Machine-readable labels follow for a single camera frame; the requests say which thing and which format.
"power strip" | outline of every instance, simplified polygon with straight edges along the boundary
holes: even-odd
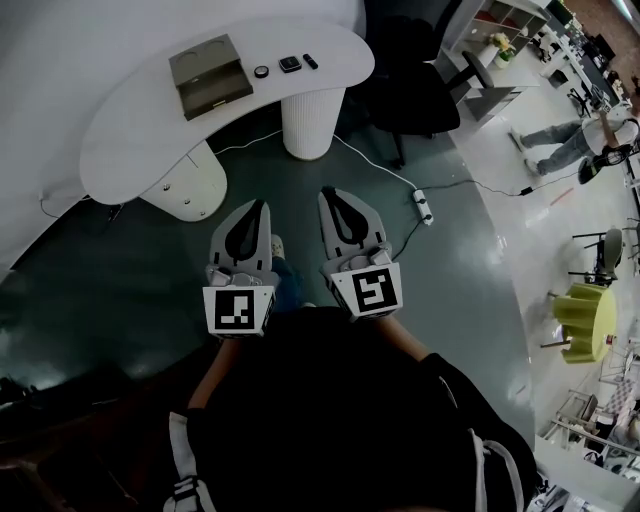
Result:
[[[433,214],[431,213],[431,209],[429,208],[429,204],[424,197],[424,192],[422,190],[416,190],[413,193],[413,200],[418,205],[418,210],[420,210],[420,218],[422,222],[424,222],[427,226],[433,224]]]

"jeans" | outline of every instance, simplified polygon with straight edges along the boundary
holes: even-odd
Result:
[[[286,260],[274,256],[271,270],[280,276],[280,284],[276,288],[275,313],[288,313],[300,309],[302,300],[302,276]]]
[[[522,144],[526,148],[546,144],[562,144],[549,158],[538,162],[538,172],[542,176],[564,169],[583,156],[588,158],[595,156],[582,133],[582,121],[550,126],[539,132],[526,135],[522,137]]]

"black chair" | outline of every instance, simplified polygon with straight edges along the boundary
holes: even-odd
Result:
[[[584,276],[585,283],[599,286],[611,286],[613,281],[618,280],[616,267],[622,261],[622,251],[624,242],[622,241],[622,231],[611,228],[603,233],[586,233],[584,235],[573,235],[573,238],[584,238],[597,236],[598,241],[585,245],[585,249],[596,247],[596,264],[593,272],[569,272],[570,276]]]
[[[395,167],[405,164],[402,134],[432,137],[460,126],[450,94],[453,89],[472,76],[477,76],[483,87],[493,87],[487,70],[469,52],[463,52],[469,66],[447,83],[430,63],[438,56],[444,32],[460,2],[451,0],[438,11],[434,7],[437,2],[365,0],[367,43],[376,64],[360,92],[369,121],[393,134],[399,155]]]
[[[576,91],[573,87],[571,88],[571,92],[567,94],[567,98],[573,100],[576,103],[576,109],[580,107],[580,111],[578,112],[580,118],[589,116],[589,105],[587,104],[587,101],[582,99],[582,96],[580,96],[578,91]]]

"white strap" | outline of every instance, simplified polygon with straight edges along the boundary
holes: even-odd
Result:
[[[520,473],[518,466],[513,459],[509,450],[496,441],[482,441],[473,430],[469,429],[473,439],[473,448],[476,454],[476,506],[475,512],[487,512],[487,489],[484,481],[484,455],[489,450],[500,455],[507,466],[509,478],[511,480],[511,488],[516,500],[516,512],[524,511],[524,494],[522,492],[522,482],[520,481]]]
[[[509,453],[509,450],[497,441],[491,441],[489,439],[483,444],[504,459],[504,462],[507,465],[507,470],[509,471],[509,478],[511,478],[511,488],[513,489],[513,494],[516,498],[516,510],[517,512],[522,512],[524,510],[524,494],[522,493],[522,482],[520,480],[520,473],[518,472],[516,461],[513,459],[511,453]]]
[[[469,429],[473,440],[473,450],[476,454],[476,506],[475,512],[487,511],[487,489],[484,485],[484,446],[473,429]]]
[[[169,438],[180,482],[175,485],[175,497],[165,502],[163,512],[197,512],[198,501],[204,512],[216,512],[207,485],[198,479],[196,457],[187,436],[187,418],[174,412],[169,415]],[[195,495],[180,499],[180,494],[193,492],[194,487],[199,500]]]
[[[187,437],[187,418],[175,412],[169,414],[169,438],[180,480],[196,476],[196,458]]]

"white wall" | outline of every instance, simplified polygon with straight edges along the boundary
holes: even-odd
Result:
[[[108,92],[147,57],[245,18],[313,16],[364,32],[362,0],[2,0],[0,269],[84,190],[84,131]]]

